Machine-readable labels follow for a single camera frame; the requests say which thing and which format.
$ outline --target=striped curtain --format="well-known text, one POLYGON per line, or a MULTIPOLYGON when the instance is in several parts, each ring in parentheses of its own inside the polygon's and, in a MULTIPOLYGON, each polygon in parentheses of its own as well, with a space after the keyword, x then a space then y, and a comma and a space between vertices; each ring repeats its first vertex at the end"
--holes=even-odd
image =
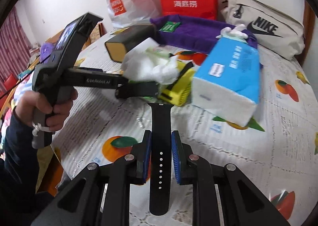
POLYGON ((31 44, 26 37, 14 7, 0 28, 0 91, 10 74, 17 76, 26 70, 31 44))

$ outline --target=hand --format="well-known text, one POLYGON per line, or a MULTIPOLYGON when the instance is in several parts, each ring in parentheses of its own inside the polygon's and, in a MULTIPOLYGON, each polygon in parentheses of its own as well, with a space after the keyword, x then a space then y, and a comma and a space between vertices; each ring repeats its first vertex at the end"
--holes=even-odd
POLYGON ((22 123, 32 126, 34 108, 38 108, 45 114, 51 114, 53 111, 55 115, 47 118, 46 123, 50 131, 55 132, 62 129, 65 119, 70 115, 73 101, 77 99, 77 96, 77 90, 74 89, 70 100, 52 107, 43 94, 35 91, 26 91, 18 102, 15 113, 22 123))

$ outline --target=green snack package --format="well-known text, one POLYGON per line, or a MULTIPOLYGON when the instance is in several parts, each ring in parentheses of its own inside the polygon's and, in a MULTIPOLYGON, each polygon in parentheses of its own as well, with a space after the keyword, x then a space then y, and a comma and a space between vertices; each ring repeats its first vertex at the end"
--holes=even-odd
POLYGON ((159 30, 163 32, 174 32, 181 22, 167 21, 166 24, 159 30))

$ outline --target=white string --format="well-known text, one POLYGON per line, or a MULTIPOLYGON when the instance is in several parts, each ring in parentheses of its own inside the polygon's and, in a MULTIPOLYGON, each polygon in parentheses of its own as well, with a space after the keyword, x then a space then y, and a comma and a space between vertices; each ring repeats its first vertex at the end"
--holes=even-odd
POLYGON ((32 126, 34 127, 32 131, 33 136, 38 136, 39 131, 51 132, 48 126, 42 126, 40 123, 34 124, 32 122, 32 126))

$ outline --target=silver screw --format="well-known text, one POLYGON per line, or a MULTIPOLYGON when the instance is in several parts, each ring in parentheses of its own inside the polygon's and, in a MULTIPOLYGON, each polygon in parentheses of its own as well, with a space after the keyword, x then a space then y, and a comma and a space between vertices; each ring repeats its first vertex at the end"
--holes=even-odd
POLYGON ((125 160, 133 160, 134 158, 135 158, 135 156, 132 155, 132 154, 127 154, 127 155, 125 156, 125 160))
POLYGON ((197 156, 196 154, 191 154, 190 156, 189 156, 189 159, 190 160, 198 160, 199 159, 199 156, 197 156))
POLYGON ((97 165, 96 165, 96 163, 90 163, 90 164, 88 164, 87 165, 87 169, 89 169, 89 170, 94 170, 94 169, 96 169, 97 168, 97 165))
POLYGON ((230 171, 234 171, 236 170, 236 166, 234 164, 229 163, 228 165, 226 165, 226 168, 230 171))

